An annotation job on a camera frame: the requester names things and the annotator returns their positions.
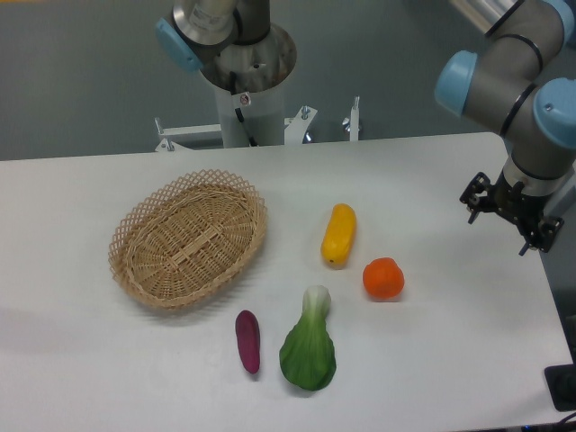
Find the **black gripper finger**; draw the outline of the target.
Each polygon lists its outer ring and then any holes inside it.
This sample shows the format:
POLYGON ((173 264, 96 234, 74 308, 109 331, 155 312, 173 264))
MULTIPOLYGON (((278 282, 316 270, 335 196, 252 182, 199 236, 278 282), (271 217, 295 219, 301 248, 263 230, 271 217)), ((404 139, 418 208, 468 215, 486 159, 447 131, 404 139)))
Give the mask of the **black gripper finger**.
POLYGON ((563 225, 563 218, 556 216, 540 215, 522 220, 519 223, 519 233, 525 244, 519 254, 523 256, 528 250, 548 253, 563 225))
POLYGON ((460 203, 470 213, 469 224, 473 224, 481 213, 493 212, 491 190, 491 180, 483 172, 479 172, 464 189, 460 203))

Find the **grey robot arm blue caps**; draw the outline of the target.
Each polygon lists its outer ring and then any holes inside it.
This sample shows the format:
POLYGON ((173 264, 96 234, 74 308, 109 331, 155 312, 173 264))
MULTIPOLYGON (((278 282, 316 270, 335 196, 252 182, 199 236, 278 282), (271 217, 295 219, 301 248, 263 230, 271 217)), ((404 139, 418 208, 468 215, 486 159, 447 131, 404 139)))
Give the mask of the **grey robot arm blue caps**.
MULTIPOLYGON (((573 39, 571 1, 457 1, 454 7, 490 40, 482 55, 454 54, 436 102, 506 140, 499 178, 478 174, 461 202, 472 216, 495 213, 517 227, 526 248, 550 250, 563 226, 547 204, 575 160, 575 84, 536 78, 573 39)), ((165 53, 214 89, 228 148, 299 143, 304 119, 284 121, 281 85, 292 73, 292 38, 270 20, 267 1, 177 1, 156 25, 165 53)))

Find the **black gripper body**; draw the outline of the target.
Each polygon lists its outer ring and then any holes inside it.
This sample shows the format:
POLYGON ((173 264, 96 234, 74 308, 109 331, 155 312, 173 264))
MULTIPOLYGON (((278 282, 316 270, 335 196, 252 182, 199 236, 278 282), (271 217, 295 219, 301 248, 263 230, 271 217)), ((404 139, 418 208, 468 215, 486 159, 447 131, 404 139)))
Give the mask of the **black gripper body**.
POLYGON ((488 212, 513 223, 519 230, 536 230, 544 214, 547 196, 524 194, 524 188, 522 181, 511 185, 501 173, 487 193, 488 212))

